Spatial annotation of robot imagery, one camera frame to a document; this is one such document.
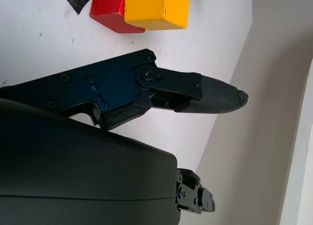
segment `bolt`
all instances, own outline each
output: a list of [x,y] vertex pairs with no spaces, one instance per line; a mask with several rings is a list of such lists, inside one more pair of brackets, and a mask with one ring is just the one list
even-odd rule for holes
[[195,87],[196,87],[196,89],[200,90],[200,89],[201,89],[200,82],[196,82],[196,83],[195,83]]
[[161,76],[161,74],[156,75],[156,80],[157,80],[157,81],[162,81],[162,76]]
[[153,78],[153,72],[152,72],[152,71],[144,70],[144,71],[142,71],[141,76],[142,76],[142,78],[143,78],[144,80],[146,80],[146,81],[151,81],[152,78]]
[[61,80],[62,82],[68,82],[70,76],[69,76],[68,74],[66,74],[66,73],[62,73],[62,74],[59,76],[59,78],[60,78],[60,80]]
[[146,54],[146,61],[148,62],[148,63],[151,63],[151,62],[153,62],[153,55],[152,54]]
[[178,198],[181,199],[184,195],[184,189],[181,187],[179,190],[178,190]]
[[108,110],[108,108],[109,108],[109,106],[107,103],[100,103],[99,104],[100,111],[106,111],[106,110]]
[[89,74],[86,76],[86,81],[89,83],[89,84],[94,84],[96,82],[96,77],[92,74]]
[[56,102],[55,100],[51,99],[51,100],[49,100],[49,101],[47,102],[47,107],[48,107],[49,109],[54,109],[54,108],[57,107],[57,102]]

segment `red wooden block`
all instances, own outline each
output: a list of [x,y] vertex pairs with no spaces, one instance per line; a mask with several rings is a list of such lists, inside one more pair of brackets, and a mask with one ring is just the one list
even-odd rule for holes
[[117,33],[144,33],[124,20],[125,0],[93,0],[90,17]]

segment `white table surface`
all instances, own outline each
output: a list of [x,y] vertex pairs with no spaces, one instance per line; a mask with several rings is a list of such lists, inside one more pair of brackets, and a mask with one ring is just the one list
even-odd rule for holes
[[[66,0],[0,0],[0,85],[15,85],[149,48],[157,65],[229,82],[252,24],[251,0],[191,0],[186,30],[116,34]],[[113,132],[196,170],[216,115],[150,110]]]

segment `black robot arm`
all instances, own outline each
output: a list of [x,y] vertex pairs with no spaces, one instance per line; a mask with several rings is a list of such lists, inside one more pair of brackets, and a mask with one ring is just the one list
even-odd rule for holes
[[0,98],[56,112],[88,114],[94,125],[111,130],[150,108],[179,113],[228,113],[248,95],[198,73],[158,68],[156,56],[141,50],[0,89]]
[[[231,112],[248,95],[155,59],[146,49],[0,89],[0,224],[177,225],[182,210],[215,211],[174,155],[106,130],[152,107]],[[67,118],[82,112],[101,130]]]

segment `yellow block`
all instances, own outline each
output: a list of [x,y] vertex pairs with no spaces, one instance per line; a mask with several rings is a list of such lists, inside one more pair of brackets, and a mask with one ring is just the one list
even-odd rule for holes
[[125,22],[148,30],[185,29],[190,0],[125,0]]

